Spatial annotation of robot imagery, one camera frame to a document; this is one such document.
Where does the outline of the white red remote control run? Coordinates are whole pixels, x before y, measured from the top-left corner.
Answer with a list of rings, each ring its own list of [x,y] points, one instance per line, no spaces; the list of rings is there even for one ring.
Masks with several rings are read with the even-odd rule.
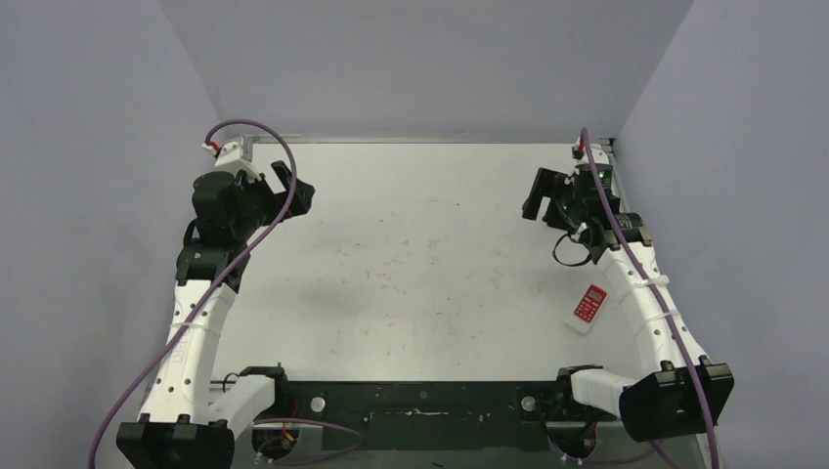
[[[573,331],[587,335],[608,297],[601,287],[591,284],[572,313],[565,316],[565,324]]]

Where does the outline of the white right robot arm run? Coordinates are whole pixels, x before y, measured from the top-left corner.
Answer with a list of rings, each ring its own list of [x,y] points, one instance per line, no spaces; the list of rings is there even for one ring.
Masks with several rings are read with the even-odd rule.
[[[522,205],[523,218],[563,231],[604,276],[570,314],[570,324],[587,332],[602,303],[612,300],[639,358],[633,375],[591,364],[560,369],[564,385],[554,389],[552,404],[567,419],[600,409],[619,418],[636,442],[704,434],[721,415],[733,374],[710,360],[684,324],[647,227],[638,214],[622,211],[612,181],[608,164],[578,164],[571,174],[541,168]]]

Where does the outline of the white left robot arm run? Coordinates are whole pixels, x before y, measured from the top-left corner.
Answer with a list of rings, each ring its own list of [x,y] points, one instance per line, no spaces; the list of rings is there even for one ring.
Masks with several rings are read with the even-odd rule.
[[[228,468],[254,410],[271,421],[290,411],[292,395],[270,377],[245,379],[226,410],[209,402],[221,331],[253,247],[280,222],[307,214],[315,194],[294,164],[271,168],[282,192],[243,167],[214,170],[193,183],[196,216],[176,260],[169,337],[151,366],[156,376],[137,419],[120,423],[116,434],[134,468]]]

